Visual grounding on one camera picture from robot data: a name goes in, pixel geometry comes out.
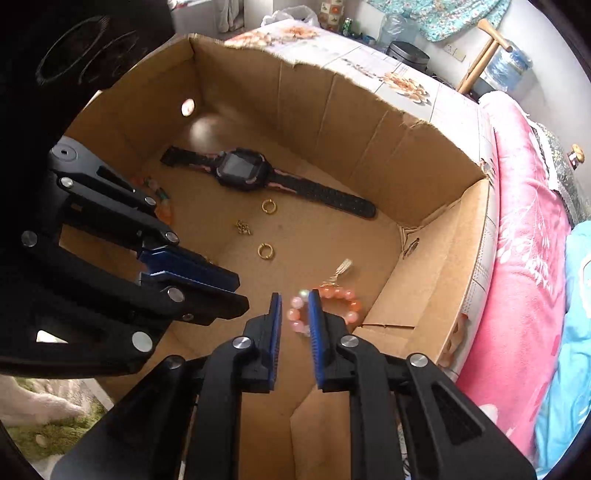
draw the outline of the green can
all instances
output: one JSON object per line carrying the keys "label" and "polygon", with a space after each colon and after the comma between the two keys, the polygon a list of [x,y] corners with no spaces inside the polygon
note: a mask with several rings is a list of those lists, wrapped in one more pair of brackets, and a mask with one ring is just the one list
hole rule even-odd
{"label": "green can", "polygon": [[343,22],[343,36],[344,37],[348,37],[349,35],[351,35],[351,24],[353,23],[353,19],[352,18],[345,18],[345,21]]}

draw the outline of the watch screen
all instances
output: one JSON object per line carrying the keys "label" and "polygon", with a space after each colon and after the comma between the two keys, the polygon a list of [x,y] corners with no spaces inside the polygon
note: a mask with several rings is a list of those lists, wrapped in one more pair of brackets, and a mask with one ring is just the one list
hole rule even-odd
{"label": "watch screen", "polygon": [[229,153],[222,165],[222,174],[233,175],[244,180],[249,180],[256,167],[249,161],[240,158],[234,153]]}

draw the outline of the beaded bracelet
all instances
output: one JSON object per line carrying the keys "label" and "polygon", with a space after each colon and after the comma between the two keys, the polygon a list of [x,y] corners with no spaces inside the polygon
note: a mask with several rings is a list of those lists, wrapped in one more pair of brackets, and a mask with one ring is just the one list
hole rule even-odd
{"label": "beaded bracelet", "polygon": [[[328,280],[321,283],[318,287],[318,292],[321,299],[342,299],[349,302],[349,311],[345,314],[345,322],[347,325],[356,323],[359,320],[359,312],[361,311],[361,302],[356,298],[355,291],[352,288],[343,288],[337,283],[338,276],[343,274],[353,262],[346,259],[335,274]],[[310,328],[301,318],[300,310],[308,302],[308,295],[310,290],[300,290],[295,297],[290,300],[291,308],[287,312],[287,319],[293,331],[310,334]]]}

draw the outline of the teal floral curtain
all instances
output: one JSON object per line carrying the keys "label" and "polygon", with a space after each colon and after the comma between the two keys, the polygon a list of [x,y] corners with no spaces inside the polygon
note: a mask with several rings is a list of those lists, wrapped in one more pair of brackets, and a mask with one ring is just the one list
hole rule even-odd
{"label": "teal floral curtain", "polygon": [[367,0],[386,14],[415,20],[430,41],[445,40],[481,18],[498,28],[511,0]]}

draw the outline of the wooden stick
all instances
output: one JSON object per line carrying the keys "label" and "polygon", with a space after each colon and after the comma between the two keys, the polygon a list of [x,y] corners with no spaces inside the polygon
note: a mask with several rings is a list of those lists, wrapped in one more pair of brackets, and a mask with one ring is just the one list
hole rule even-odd
{"label": "wooden stick", "polygon": [[507,42],[503,38],[503,36],[499,32],[497,32],[497,30],[495,30],[495,28],[491,25],[491,23],[486,18],[483,18],[482,20],[480,20],[478,22],[478,28],[480,28],[481,30],[484,30],[486,33],[488,33],[506,51],[513,51],[513,47],[511,45],[509,45],[509,42]]}
{"label": "wooden stick", "polygon": [[492,43],[494,41],[495,40],[492,37],[488,39],[488,42],[486,42],[486,45],[484,45],[484,48],[480,51],[480,53],[478,54],[478,56],[474,59],[474,61],[472,62],[472,65],[470,65],[470,68],[468,68],[468,71],[464,75],[464,78],[458,84],[458,86],[456,88],[457,91],[460,90],[460,88],[462,87],[462,85],[464,84],[464,82],[466,81],[466,79],[468,78],[468,75],[470,75],[472,73],[472,71],[474,70],[474,68],[476,67],[476,65],[478,65],[478,62],[484,56],[484,54],[486,53],[486,51],[491,47],[491,45],[492,45]]}
{"label": "wooden stick", "polygon": [[484,69],[486,68],[486,66],[488,65],[490,60],[492,59],[493,55],[496,53],[496,49],[498,47],[499,47],[499,44],[496,41],[493,41],[493,43],[491,44],[490,47],[488,47],[487,51],[484,53],[484,55],[482,56],[480,61],[476,64],[476,67],[474,67],[474,70],[472,70],[470,72],[470,74],[468,75],[468,78],[458,88],[457,91],[459,93],[461,93],[462,95],[465,95],[466,93],[468,93],[470,91],[470,89],[472,88],[474,83],[476,83],[476,80],[478,79],[478,77],[482,74],[482,72],[484,72]]}

